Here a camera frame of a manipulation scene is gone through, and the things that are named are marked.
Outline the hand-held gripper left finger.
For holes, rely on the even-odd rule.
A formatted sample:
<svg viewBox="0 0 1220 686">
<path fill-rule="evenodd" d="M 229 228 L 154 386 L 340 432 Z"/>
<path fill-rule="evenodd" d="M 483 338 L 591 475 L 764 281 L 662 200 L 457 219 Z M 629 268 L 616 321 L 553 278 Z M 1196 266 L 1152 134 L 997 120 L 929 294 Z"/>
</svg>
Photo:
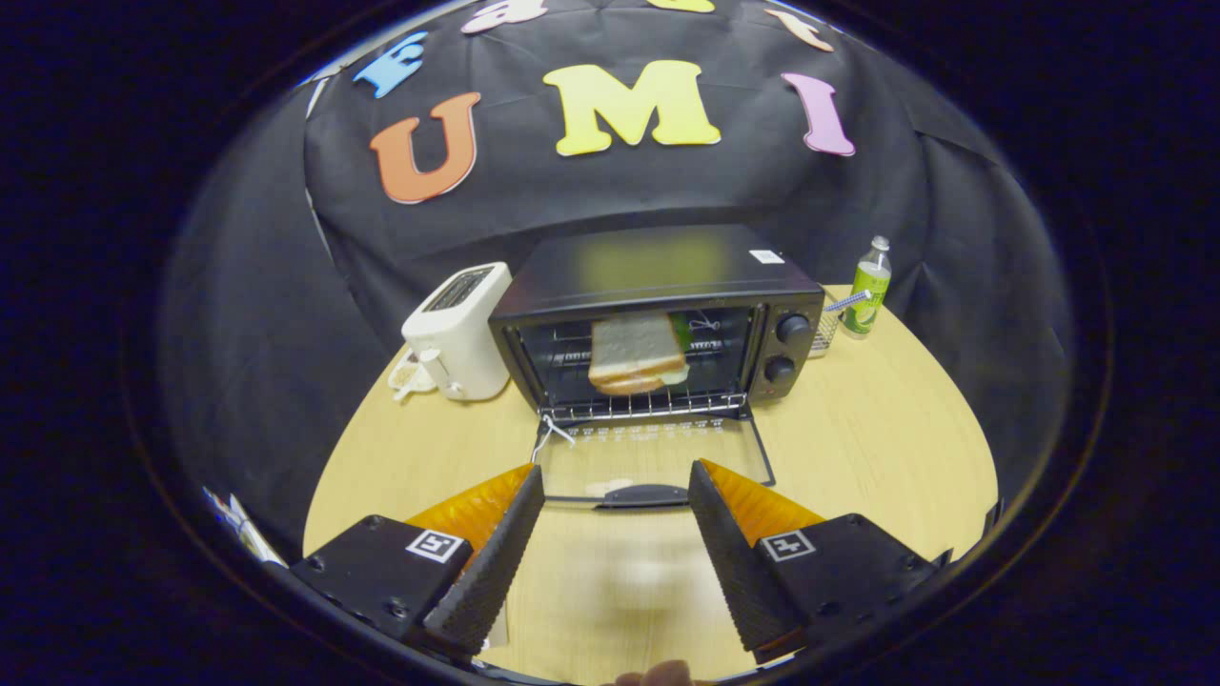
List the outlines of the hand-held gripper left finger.
<svg viewBox="0 0 1220 686">
<path fill-rule="evenodd" d="M 540 468 L 525 464 L 404 521 L 361 518 L 292 574 L 401 644 L 471 658 L 497 623 L 543 503 Z"/>
</svg>

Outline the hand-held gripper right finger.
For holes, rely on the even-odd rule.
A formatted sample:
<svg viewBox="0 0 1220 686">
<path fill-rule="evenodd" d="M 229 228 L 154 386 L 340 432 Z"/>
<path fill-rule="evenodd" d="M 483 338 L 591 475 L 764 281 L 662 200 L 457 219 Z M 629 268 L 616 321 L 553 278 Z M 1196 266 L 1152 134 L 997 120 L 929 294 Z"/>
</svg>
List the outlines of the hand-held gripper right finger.
<svg viewBox="0 0 1220 686">
<path fill-rule="evenodd" d="M 747 652 L 762 664 L 837 651 L 892 621 L 952 560 L 924 557 L 863 514 L 822 518 L 708 459 L 691 509 Z"/>
</svg>

